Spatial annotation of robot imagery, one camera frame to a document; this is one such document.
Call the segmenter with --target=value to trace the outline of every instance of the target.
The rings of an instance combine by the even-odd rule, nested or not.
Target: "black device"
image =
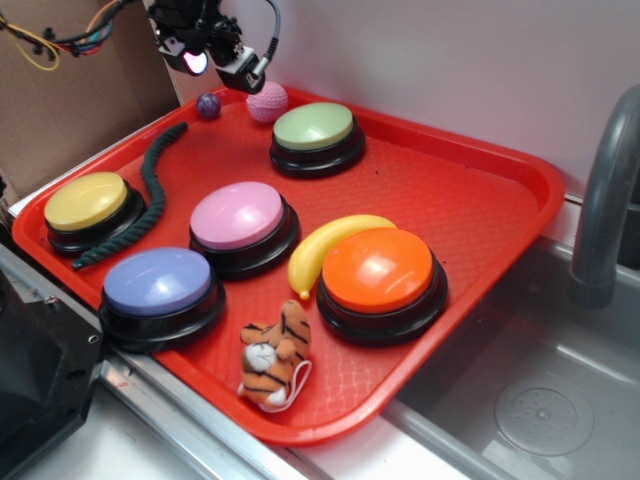
[[[104,354],[89,311],[12,252],[0,225],[0,478],[80,428]]]
[[[221,0],[157,0],[147,14],[156,24],[156,43],[171,68],[201,75],[211,56],[225,86],[249,94],[258,93],[265,82],[264,71],[275,53],[280,12],[269,49],[262,59],[242,44],[242,30],[233,17],[220,13]]]

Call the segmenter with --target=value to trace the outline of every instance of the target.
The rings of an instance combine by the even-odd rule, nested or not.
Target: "purple button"
[[[240,182],[206,196],[191,214],[191,231],[213,250],[235,250],[269,235],[284,206],[278,191],[264,183]]]
[[[195,304],[211,285],[207,260],[185,248],[156,248],[133,255],[113,267],[104,292],[120,312],[155,317]]]

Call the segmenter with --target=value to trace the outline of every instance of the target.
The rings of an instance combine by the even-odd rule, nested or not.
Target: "purple ball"
[[[220,100],[214,93],[203,93],[196,101],[196,108],[202,118],[212,119],[220,114]]]

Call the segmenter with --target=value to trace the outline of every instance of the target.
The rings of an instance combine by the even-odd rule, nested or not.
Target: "green button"
[[[351,110],[337,103],[310,103],[282,115],[273,126],[276,141],[296,151],[318,150],[344,140],[353,129]]]

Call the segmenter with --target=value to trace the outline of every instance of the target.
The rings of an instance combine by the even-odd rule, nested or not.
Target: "tiger plush toy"
[[[311,328],[302,306],[295,300],[284,303],[280,321],[273,325],[250,323],[240,332],[242,384],[238,394],[265,411],[282,411],[291,405],[310,372],[307,358]],[[297,373],[307,367],[296,385]]]

